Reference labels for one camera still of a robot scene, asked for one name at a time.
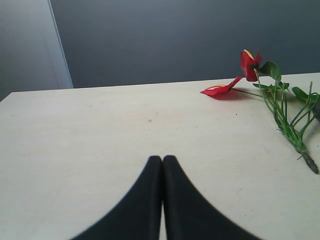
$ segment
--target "wall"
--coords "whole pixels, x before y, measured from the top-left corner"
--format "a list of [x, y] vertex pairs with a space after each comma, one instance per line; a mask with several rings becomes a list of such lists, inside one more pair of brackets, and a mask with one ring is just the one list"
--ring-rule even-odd
[[320, 72], [320, 1], [51, 0], [75, 87], [233, 78], [260, 49]]
[[11, 92], [73, 87], [49, 3], [0, 1], [0, 100]]

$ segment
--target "black object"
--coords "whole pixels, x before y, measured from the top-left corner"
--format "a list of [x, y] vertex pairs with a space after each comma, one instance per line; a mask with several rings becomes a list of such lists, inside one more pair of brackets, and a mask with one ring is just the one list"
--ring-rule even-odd
[[162, 206], [162, 160], [151, 156], [124, 198], [73, 240], [158, 240]]
[[258, 240], [216, 210], [193, 186], [175, 156], [163, 159], [168, 240]]
[[197, 191], [175, 156], [151, 156], [125, 197], [73, 240], [158, 240], [164, 204], [168, 240], [258, 240]]

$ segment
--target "anthurium flower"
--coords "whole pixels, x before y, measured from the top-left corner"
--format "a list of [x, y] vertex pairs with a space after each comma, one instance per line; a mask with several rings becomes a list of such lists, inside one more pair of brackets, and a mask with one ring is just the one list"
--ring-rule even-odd
[[247, 81], [249, 82], [258, 81], [255, 70], [257, 71], [259, 70], [259, 65], [261, 62], [262, 62], [262, 57], [259, 51], [257, 52], [255, 58], [246, 49], [243, 52], [241, 52], [241, 68], [244, 72], [244, 75]]
[[223, 85], [223, 84], [213, 85], [213, 86], [207, 87], [201, 93], [211, 97], [217, 94], [226, 93], [230, 91], [241, 79], [242, 79], [241, 76], [237, 76], [229, 85]]

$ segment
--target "white table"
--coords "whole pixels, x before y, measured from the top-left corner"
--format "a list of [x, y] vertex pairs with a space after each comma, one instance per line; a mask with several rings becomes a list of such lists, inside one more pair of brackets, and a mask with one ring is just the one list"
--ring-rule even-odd
[[[262, 82], [270, 82], [263, 77]], [[320, 92], [320, 73], [285, 82]], [[199, 92], [209, 80], [12, 93], [0, 103], [0, 239], [74, 237], [127, 193], [150, 155], [176, 155], [199, 191], [270, 240], [320, 238], [320, 177], [263, 101]], [[253, 91], [245, 79], [237, 88]], [[320, 167], [320, 127], [306, 135]], [[165, 229], [161, 227], [160, 239]]]

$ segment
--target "table surface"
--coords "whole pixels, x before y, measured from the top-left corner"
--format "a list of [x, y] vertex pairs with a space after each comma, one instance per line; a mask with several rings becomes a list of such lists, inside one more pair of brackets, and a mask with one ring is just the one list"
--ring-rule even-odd
[[[313, 81], [320, 92], [320, 73], [282, 79], [304, 90]], [[150, 155], [168, 154], [210, 203], [257, 236], [319, 239], [320, 176], [297, 160], [264, 102], [199, 93], [230, 81], [10, 94], [0, 103], [0, 239], [74, 237], [118, 203]], [[245, 79], [236, 87], [258, 91]], [[314, 121], [305, 139], [318, 166], [319, 133]]]

